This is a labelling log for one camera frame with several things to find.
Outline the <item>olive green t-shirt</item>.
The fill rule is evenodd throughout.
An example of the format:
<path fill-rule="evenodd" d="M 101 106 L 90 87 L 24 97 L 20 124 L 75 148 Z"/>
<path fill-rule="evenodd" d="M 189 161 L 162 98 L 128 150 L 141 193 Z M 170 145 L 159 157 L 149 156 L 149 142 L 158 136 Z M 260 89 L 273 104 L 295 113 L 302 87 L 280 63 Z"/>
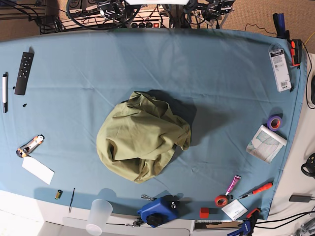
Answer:
<path fill-rule="evenodd" d="M 96 150 L 110 171 L 143 183 L 160 174 L 176 147 L 187 150 L 190 142 L 189 123 L 174 114 L 168 102 L 134 91 L 105 119 Z"/>

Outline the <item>light blue table cloth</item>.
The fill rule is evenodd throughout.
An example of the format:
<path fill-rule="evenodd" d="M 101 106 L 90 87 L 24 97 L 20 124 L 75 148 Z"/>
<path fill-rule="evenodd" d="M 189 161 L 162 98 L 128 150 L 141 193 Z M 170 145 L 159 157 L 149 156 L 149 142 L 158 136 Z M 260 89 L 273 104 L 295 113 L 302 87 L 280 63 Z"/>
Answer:
<path fill-rule="evenodd" d="M 214 207 L 235 175 L 240 196 L 266 219 L 300 118 L 306 66 L 289 70 L 293 91 L 278 92 L 268 55 L 285 40 L 232 30 L 118 30 L 56 33 L 2 42 L 0 71 L 8 73 L 8 112 L 0 115 L 0 188 L 37 200 L 89 209 L 108 200 L 115 213 L 134 215 L 149 196 L 176 195 L 183 219 Z M 34 53 L 25 95 L 15 86 L 23 52 Z M 167 101 L 192 126 L 188 150 L 176 150 L 156 177 L 137 184 L 108 170 L 96 136 L 117 104 L 134 91 Z M 287 140 L 270 164 L 246 152 L 270 115 L 283 114 L 274 131 Z M 54 171 L 50 185 L 22 167 L 16 150 L 34 136 L 44 141 L 29 155 Z M 57 190 L 62 196 L 55 200 Z"/>

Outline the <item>black power strip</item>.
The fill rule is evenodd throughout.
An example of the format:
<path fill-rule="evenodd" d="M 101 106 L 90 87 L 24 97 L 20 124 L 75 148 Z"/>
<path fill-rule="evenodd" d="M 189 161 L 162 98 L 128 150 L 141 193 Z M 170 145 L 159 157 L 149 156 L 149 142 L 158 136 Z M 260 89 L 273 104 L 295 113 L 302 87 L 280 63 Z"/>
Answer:
<path fill-rule="evenodd" d="M 132 28 L 160 28 L 159 23 L 152 23 L 152 22 L 140 22 L 140 23 L 132 23 Z"/>

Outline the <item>pink glue tube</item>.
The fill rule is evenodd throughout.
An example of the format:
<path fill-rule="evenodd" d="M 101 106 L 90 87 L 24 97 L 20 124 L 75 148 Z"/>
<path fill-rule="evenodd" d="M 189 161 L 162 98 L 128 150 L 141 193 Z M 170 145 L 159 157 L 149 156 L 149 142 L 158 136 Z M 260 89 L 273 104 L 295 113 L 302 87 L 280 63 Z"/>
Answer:
<path fill-rule="evenodd" d="M 235 175 L 232 182 L 230 183 L 229 187 L 226 190 L 225 195 L 229 195 L 231 193 L 231 191 L 233 190 L 233 188 L 236 186 L 236 184 L 241 180 L 241 176 L 239 175 Z"/>

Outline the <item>red cube block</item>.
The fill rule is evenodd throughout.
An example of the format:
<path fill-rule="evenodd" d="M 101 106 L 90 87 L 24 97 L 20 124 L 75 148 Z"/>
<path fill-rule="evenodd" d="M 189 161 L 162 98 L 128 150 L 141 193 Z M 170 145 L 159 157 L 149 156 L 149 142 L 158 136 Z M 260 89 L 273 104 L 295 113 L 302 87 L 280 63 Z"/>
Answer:
<path fill-rule="evenodd" d="M 201 207 L 199 211 L 199 218 L 200 219 L 207 219 L 209 217 L 209 208 L 208 207 Z"/>

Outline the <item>rolled printed paper sheet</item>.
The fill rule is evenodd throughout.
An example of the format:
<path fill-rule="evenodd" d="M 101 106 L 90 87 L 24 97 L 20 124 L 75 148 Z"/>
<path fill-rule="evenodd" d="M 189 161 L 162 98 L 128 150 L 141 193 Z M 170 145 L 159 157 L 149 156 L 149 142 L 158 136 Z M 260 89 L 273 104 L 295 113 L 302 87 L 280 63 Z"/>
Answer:
<path fill-rule="evenodd" d="M 287 140 L 261 125 L 246 147 L 246 152 L 270 164 Z"/>

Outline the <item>purple tape roll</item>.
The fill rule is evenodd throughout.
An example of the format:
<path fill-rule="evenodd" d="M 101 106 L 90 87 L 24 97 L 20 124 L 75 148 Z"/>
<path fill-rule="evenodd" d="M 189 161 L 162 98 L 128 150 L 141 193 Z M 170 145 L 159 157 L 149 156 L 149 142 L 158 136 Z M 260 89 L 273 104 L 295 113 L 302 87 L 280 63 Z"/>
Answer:
<path fill-rule="evenodd" d="M 283 114 L 270 115 L 267 119 L 267 128 L 272 131 L 278 131 L 283 124 Z"/>

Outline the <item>white square paper note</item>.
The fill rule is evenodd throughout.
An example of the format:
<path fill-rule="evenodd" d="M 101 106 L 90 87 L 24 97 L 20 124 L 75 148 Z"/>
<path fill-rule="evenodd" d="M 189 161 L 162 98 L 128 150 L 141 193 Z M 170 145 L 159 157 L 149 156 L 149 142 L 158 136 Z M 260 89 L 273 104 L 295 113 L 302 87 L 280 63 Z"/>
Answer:
<path fill-rule="evenodd" d="M 237 199 L 224 206 L 222 211 L 233 221 L 248 212 L 248 210 Z"/>

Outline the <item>small green battery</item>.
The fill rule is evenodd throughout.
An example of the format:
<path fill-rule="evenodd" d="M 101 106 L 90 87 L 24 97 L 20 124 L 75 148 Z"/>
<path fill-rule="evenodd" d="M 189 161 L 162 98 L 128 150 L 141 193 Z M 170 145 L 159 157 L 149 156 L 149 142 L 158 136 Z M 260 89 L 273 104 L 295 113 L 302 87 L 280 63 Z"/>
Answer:
<path fill-rule="evenodd" d="M 59 190 L 57 190 L 56 195 L 55 195 L 55 199 L 56 199 L 56 200 L 60 199 L 60 198 L 61 198 L 62 193 L 63 193 L 63 191 L 62 191 L 62 190 L 60 190 L 60 189 L 59 189 Z"/>

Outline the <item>black tweezers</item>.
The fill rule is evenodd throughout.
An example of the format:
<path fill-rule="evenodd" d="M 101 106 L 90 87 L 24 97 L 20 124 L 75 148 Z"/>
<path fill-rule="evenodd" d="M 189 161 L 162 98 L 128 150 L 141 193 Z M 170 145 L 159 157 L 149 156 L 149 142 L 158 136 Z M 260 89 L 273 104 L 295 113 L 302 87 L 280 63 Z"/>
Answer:
<path fill-rule="evenodd" d="M 72 203 L 73 203 L 73 199 L 74 199 L 74 194 L 75 194 L 75 188 L 73 188 L 73 191 L 72 191 L 72 195 L 71 195 L 71 199 L 70 199 L 70 204 L 69 204 L 68 213 L 71 213 Z"/>

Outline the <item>white paper card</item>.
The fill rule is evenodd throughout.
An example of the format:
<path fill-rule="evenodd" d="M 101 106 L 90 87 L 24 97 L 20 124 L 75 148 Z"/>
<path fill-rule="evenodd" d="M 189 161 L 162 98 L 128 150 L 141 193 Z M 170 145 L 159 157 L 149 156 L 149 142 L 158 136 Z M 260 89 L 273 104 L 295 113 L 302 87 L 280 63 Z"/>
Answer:
<path fill-rule="evenodd" d="M 55 173 L 54 171 L 40 163 L 38 160 L 30 156 L 26 156 L 23 158 L 22 167 L 48 185 L 50 185 Z"/>

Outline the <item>blue orange spring clamp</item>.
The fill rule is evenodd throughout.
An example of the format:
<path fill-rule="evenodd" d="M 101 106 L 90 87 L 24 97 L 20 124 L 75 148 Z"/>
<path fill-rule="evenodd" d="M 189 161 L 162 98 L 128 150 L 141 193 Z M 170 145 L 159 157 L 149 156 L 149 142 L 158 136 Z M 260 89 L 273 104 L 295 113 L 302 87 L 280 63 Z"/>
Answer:
<path fill-rule="evenodd" d="M 246 220 L 240 225 L 240 229 L 227 234 L 227 236 L 251 236 L 257 223 L 260 211 L 260 208 L 256 208 L 251 211 L 247 215 Z"/>

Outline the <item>orange black clamp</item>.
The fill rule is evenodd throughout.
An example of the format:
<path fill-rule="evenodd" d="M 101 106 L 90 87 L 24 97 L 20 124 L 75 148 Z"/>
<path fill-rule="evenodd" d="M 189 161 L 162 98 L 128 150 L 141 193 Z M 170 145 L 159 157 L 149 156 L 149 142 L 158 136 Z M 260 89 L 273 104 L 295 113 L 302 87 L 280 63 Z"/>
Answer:
<path fill-rule="evenodd" d="M 291 41 L 291 58 L 293 66 L 300 66 L 302 52 L 302 41 L 300 39 L 293 39 Z"/>

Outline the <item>black power adapter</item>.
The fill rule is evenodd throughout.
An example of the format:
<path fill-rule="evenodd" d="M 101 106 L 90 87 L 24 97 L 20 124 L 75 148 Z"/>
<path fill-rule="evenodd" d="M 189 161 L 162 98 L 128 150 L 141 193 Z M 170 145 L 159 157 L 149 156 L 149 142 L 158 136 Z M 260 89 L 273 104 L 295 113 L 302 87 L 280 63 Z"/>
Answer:
<path fill-rule="evenodd" d="M 309 195 L 291 195 L 289 201 L 297 203 L 308 203 L 310 201 L 314 201 L 314 198 Z"/>

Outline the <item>orange handled screwdriver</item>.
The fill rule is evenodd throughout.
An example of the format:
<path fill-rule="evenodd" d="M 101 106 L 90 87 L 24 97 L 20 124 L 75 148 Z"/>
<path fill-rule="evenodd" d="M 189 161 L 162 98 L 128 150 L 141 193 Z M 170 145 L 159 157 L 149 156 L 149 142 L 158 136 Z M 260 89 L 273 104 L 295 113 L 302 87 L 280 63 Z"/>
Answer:
<path fill-rule="evenodd" d="M 267 190 L 267 189 L 271 188 L 272 186 L 273 186 L 273 182 L 268 182 L 268 183 L 266 183 L 266 184 L 264 184 L 264 185 L 262 185 L 262 186 L 260 186 L 260 187 L 258 187 L 256 189 L 252 190 L 251 192 L 240 196 L 238 199 L 243 199 L 243 198 L 246 198 L 246 197 L 248 197 L 250 195 L 257 194 L 259 192 L 262 192 L 264 190 Z"/>

